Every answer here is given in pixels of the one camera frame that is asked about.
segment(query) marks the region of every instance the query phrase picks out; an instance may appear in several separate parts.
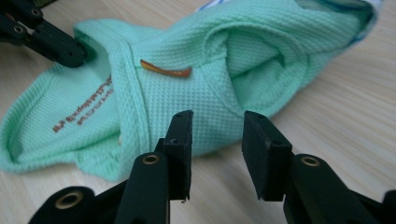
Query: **black plastic part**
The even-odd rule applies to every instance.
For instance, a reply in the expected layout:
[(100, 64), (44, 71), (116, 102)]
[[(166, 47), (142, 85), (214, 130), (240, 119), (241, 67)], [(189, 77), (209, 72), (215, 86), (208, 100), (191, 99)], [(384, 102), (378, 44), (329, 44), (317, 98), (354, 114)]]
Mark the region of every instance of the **black plastic part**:
[(30, 0), (30, 1), (33, 2), (33, 4), (35, 4), (36, 7), (43, 8), (55, 2), (56, 0)]
[[(23, 25), (34, 31), (29, 34)], [(40, 8), (28, 0), (0, 1), (0, 42), (25, 45), (66, 67), (78, 67), (87, 58), (81, 43), (45, 21)]]
[(396, 190), (390, 190), (385, 194), (381, 208), (384, 223), (396, 223)]
[(29, 223), (93, 223), (93, 205), (94, 195), (91, 189), (85, 187), (62, 189), (44, 202)]
[(123, 181), (95, 197), (96, 224), (114, 223), (126, 184), (127, 181)]
[(290, 177), (312, 223), (377, 223), (326, 161), (296, 155)]
[(367, 198), (364, 195), (361, 195), (357, 192), (354, 192), (354, 195), (358, 198), (358, 200), (361, 202), (361, 204), (364, 206), (364, 208), (379, 222), (379, 223), (396, 223), (396, 222), (387, 222), (385, 220), (385, 217), (387, 216), (384, 212), (385, 210), (383, 209), (383, 204), (374, 201), (373, 199)]
[(159, 152), (136, 158), (116, 224), (169, 223), (168, 162)]
[(286, 187), (286, 197), (283, 202), (283, 212), (289, 224), (309, 224), (311, 219), (305, 209), (297, 189), (292, 184)]
[(291, 143), (267, 117), (247, 111), (242, 152), (258, 198), (283, 201)]
[(192, 111), (186, 110), (175, 114), (163, 140), (162, 152), (169, 163), (169, 200), (190, 198), (191, 187), (191, 144)]
[(78, 67), (87, 57), (81, 43), (47, 21), (35, 28), (31, 38), (33, 41), (25, 43), (27, 47), (66, 67)]

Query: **fabric fold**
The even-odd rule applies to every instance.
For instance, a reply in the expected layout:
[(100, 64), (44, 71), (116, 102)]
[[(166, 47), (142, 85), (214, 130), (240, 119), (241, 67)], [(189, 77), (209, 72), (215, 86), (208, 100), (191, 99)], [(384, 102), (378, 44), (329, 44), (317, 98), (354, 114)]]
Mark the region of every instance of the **fabric fold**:
[[(77, 24), (89, 59), (79, 68), (55, 65), (8, 110), (0, 168), (74, 162), (120, 180), (183, 110), (194, 111), (193, 156), (240, 140), (245, 110), (273, 116), (376, 18), (367, 5), (322, 3), (233, 0), (166, 30), (111, 19)], [(191, 74), (165, 76), (141, 60)]]

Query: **metal screw hole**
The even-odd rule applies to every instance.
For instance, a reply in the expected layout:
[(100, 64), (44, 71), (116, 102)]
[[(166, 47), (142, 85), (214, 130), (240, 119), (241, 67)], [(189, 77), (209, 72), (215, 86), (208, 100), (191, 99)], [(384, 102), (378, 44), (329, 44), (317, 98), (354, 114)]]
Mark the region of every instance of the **metal screw hole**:
[(157, 163), (160, 160), (160, 158), (157, 155), (148, 155), (143, 158), (143, 163), (147, 165), (151, 165), (154, 163)]
[(18, 34), (23, 33), (23, 29), (20, 26), (14, 26), (14, 31), (17, 32)]
[(79, 190), (75, 190), (59, 198), (55, 203), (55, 207), (58, 209), (71, 208), (81, 202), (82, 198), (82, 192)]
[(32, 9), (32, 14), (35, 16), (39, 16), (40, 12), (37, 9)]
[(309, 166), (320, 166), (320, 162), (313, 157), (302, 157), (301, 162)]

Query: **orange printed logo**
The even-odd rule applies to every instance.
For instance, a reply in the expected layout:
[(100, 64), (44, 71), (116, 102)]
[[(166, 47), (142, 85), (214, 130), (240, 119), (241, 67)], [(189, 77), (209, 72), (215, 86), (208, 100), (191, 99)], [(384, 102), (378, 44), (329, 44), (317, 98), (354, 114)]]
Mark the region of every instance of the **orange printed logo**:
[[(62, 119), (53, 126), (52, 130), (57, 133), (59, 132), (66, 122), (73, 122), (77, 121), (78, 125), (82, 125), (84, 120), (87, 120), (91, 115), (95, 113), (99, 107), (102, 106), (102, 104), (107, 100), (107, 98), (113, 93), (113, 89), (110, 88), (106, 91), (106, 87), (109, 87), (111, 85), (111, 76), (106, 80), (105, 83), (99, 86), (99, 88), (91, 95), (85, 102), (84, 104), (80, 105), (77, 107), (76, 111), (73, 112), (70, 116), (67, 116), (65, 119)], [(78, 116), (84, 112), (87, 111), (83, 116), (79, 117)]]

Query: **wood grain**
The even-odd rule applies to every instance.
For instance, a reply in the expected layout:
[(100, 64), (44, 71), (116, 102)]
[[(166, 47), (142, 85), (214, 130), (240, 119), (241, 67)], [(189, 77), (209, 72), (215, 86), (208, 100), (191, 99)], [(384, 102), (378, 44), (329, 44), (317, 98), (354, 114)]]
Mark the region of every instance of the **wood grain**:
[[(60, 0), (45, 18), (72, 34), (78, 21), (116, 18), (166, 28), (206, 0)], [(380, 201), (396, 189), (396, 2), (385, 1), (380, 20), (358, 46), (329, 63), (312, 84), (273, 117), (297, 153), (327, 161), (351, 188)], [(52, 62), (27, 48), (0, 43), (0, 118)], [(0, 172), (0, 223), (27, 223), (54, 192), (114, 186), (60, 164), (28, 174)], [(191, 200), (172, 203), (172, 223), (286, 223), (282, 203), (258, 201), (240, 144), (196, 158)]]

